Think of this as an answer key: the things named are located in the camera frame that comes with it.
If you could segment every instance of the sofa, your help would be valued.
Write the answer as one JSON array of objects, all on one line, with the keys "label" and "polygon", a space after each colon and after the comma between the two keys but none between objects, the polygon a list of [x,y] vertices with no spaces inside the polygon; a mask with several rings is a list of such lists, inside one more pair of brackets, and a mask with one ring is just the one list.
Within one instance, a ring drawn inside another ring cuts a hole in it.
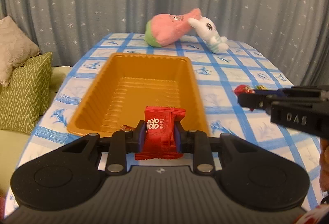
[{"label": "sofa", "polygon": [[[49,84],[49,105],[54,100],[57,91],[71,67],[52,67]],[[29,140],[29,135],[12,130],[0,130],[0,195],[5,196],[19,158]]]}]

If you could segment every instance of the tray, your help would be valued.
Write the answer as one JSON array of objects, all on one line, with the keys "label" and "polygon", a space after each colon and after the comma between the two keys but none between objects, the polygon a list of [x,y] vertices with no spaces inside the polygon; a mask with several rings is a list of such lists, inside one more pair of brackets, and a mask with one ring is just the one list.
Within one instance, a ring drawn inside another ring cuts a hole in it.
[{"label": "tray", "polygon": [[137,126],[146,106],[184,108],[184,129],[209,134],[189,58],[125,53],[112,54],[103,65],[67,129],[108,137],[123,124]]}]

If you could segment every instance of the green zigzag pillow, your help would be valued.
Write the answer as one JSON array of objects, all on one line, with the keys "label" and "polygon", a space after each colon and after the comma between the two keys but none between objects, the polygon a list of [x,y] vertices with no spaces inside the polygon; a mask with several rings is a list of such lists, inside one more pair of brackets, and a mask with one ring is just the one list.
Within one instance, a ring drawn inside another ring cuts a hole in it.
[{"label": "green zigzag pillow", "polygon": [[0,93],[0,129],[30,134],[39,120],[41,94],[48,58],[16,68]]},{"label": "green zigzag pillow", "polygon": [[39,55],[37,57],[32,57],[27,59],[24,63],[24,66],[42,64],[44,65],[43,69],[43,81],[41,86],[41,100],[40,100],[40,115],[44,115],[48,109],[49,105],[49,82],[51,75],[51,59],[53,53],[47,52],[45,54]]}]

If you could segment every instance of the white plush bunny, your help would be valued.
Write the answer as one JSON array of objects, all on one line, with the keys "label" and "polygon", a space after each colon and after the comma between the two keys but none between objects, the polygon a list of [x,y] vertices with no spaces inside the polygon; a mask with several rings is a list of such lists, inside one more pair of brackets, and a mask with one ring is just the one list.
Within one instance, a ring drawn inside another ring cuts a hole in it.
[{"label": "white plush bunny", "polygon": [[190,26],[195,28],[196,33],[207,43],[208,48],[213,53],[218,54],[228,50],[227,38],[219,36],[216,26],[208,18],[201,17],[200,20],[189,18],[188,22]]}]

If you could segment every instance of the table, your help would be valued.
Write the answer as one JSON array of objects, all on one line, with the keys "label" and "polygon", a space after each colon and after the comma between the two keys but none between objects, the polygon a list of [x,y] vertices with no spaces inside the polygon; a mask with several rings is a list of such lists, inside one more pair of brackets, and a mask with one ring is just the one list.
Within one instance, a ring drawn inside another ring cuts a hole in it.
[{"label": "table", "polygon": [[[318,205],[323,195],[319,186],[320,143],[318,138],[270,123],[261,110],[250,112],[241,108],[233,93],[241,84],[264,85],[269,89],[290,87],[289,80],[260,52],[236,41],[228,41],[225,53],[213,54],[199,37],[183,36],[165,48],[153,48],[144,41],[144,34],[110,33],[91,48],[72,68],[52,105],[35,127],[20,158],[19,166],[70,143],[78,136],[67,133],[67,124],[89,85],[114,52],[147,53],[186,56],[191,59],[198,81],[211,136],[231,133],[302,166],[309,174],[311,186],[303,203],[306,210]],[[220,169],[214,154],[216,169]],[[99,169],[106,163],[102,155]],[[142,165],[192,165],[192,156],[185,154],[176,160],[151,159],[136,161],[127,156],[128,168]],[[5,215],[18,207],[9,190]]]}]

